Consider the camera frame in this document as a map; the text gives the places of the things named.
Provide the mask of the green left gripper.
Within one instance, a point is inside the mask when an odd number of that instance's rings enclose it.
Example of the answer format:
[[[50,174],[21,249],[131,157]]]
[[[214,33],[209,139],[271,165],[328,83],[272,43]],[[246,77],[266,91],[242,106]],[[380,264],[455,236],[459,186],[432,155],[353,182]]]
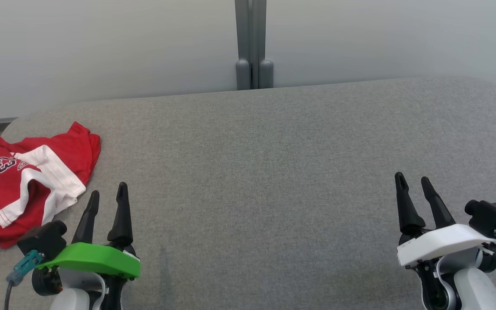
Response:
[[[125,182],[118,185],[116,214],[108,233],[108,245],[92,245],[95,218],[99,210],[99,192],[91,192],[88,204],[75,230],[72,245],[67,245],[55,259],[41,263],[59,292],[46,288],[41,296],[55,295],[51,310],[122,310],[122,291],[128,281],[140,276],[140,259],[129,252],[133,228]]]

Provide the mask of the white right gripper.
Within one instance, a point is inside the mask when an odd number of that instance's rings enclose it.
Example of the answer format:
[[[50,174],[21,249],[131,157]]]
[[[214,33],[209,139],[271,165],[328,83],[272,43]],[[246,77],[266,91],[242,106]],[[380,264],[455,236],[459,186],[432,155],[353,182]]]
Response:
[[[415,209],[409,186],[400,171],[394,175],[400,232],[420,236],[425,220]],[[421,283],[426,310],[496,310],[496,287],[487,275],[486,257],[496,255],[496,239],[470,226],[456,224],[427,177],[421,178],[436,231],[397,247],[398,262],[413,270]]]

